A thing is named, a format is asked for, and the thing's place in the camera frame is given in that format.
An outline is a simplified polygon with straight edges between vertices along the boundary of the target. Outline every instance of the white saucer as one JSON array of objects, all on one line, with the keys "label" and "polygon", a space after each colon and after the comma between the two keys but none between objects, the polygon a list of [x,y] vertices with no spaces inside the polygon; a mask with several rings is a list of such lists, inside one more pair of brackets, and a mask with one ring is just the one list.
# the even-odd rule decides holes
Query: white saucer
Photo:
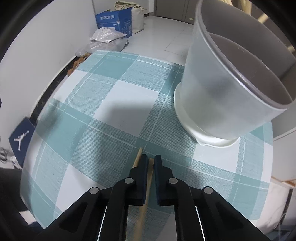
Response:
[{"label": "white saucer", "polygon": [[237,142],[239,138],[233,140],[226,140],[220,139],[214,136],[211,136],[204,132],[201,128],[199,128],[192,119],[189,118],[185,109],[183,108],[180,100],[180,84],[179,83],[174,92],[174,106],[177,117],[183,126],[183,128],[193,137],[196,139],[198,144],[202,146],[211,146],[211,147],[218,147],[224,148],[229,147]]}]

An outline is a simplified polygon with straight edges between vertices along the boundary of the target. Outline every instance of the table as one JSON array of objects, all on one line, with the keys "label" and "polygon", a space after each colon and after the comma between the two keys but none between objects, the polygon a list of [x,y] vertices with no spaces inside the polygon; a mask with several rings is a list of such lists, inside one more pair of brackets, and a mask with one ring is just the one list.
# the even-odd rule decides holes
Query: table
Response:
[{"label": "table", "polygon": [[[161,154],[175,177],[213,187],[249,220],[259,219],[272,167],[271,122],[228,148],[200,146],[182,128],[173,93],[184,67],[135,54],[97,51],[45,107],[24,162],[20,194],[47,227],[93,186],[126,177],[140,147]],[[130,207],[127,237],[138,207]],[[143,240],[176,240],[173,207],[156,203],[155,181]]]}]

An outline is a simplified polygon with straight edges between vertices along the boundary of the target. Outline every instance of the white square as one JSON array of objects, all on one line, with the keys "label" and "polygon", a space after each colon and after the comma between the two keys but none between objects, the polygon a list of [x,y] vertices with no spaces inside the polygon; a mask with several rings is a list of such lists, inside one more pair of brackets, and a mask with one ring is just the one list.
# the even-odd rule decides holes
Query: white square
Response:
[{"label": "white square", "polygon": [[239,154],[239,141],[230,147],[214,148],[196,145],[193,159],[230,172],[236,172]]},{"label": "white square", "polygon": [[64,212],[92,187],[105,188],[69,164],[59,190],[56,206]]},{"label": "white square", "polygon": [[263,166],[261,181],[270,182],[271,170],[272,170],[272,157],[273,157],[273,146],[264,142],[264,155],[263,155]]},{"label": "white square", "polygon": [[35,160],[37,158],[40,146],[42,144],[42,138],[34,132],[26,153],[23,168],[32,176],[33,167],[35,165]]},{"label": "white square", "polygon": [[138,137],[157,96],[156,91],[119,80],[93,117]]},{"label": "white square", "polygon": [[66,98],[71,94],[75,86],[86,74],[87,72],[76,69],[61,85],[61,87],[55,93],[54,98],[58,101],[64,102]]}]

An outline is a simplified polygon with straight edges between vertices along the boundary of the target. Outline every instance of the checkered tablecloth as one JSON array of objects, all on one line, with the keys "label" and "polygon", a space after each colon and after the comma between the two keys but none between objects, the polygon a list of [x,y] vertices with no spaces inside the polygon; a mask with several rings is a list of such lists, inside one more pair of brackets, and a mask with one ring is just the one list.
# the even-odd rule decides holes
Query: checkered tablecloth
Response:
[{"label": "checkered tablecloth", "polygon": [[[200,146],[182,128],[173,93],[184,67],[135,54],[97,51],[45,107],[22,172],[20,194],[47,227],[93,186],[128,176],[140,147],[192,187],[211,186],[249,220],[259,219],[270,181],[272,126],[229,148]],[[137,207],[130,207],[127,237]],[[173,207],[156,203],[152,182],[143,240],[175,238]]]}]

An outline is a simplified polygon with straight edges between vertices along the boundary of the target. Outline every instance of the silver rivet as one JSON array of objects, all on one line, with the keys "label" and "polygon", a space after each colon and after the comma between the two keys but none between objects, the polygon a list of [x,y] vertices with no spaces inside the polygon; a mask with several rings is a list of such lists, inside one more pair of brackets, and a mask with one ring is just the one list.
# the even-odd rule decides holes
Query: silver rivet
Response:
[{"label": "silver rivet", "polygon": [[96,194],[96,193],[99,192],[99,189],[96,188],[96,187],[93,187],[93,188],[91,188],[91,189],[89,190],[89,192],[90,192],[91,194]]},{"label": "silver rivet", "polygon": [[212,193],[213,193],[213,189],[210,188],[210,187],[206,187],[206,188],[204,189],[204,192],[207,193],[207,194],[212,194]]},{"label": "silver rivet", "polygon": [[170,178],[170,179],[168,180],[168,182],[169,182],[170,184],[176,184],[176,183],[178,182],[178,179],[172,177],[172,178]]},{"label": "silver rivet", "polygon": [[124,182],[125,182],[126,184],[130,184],[130,183],[133,183],[133,179],[132,179],[131,177],[128,177],[128,178],[126,178],[126,179],[124,180]]}]

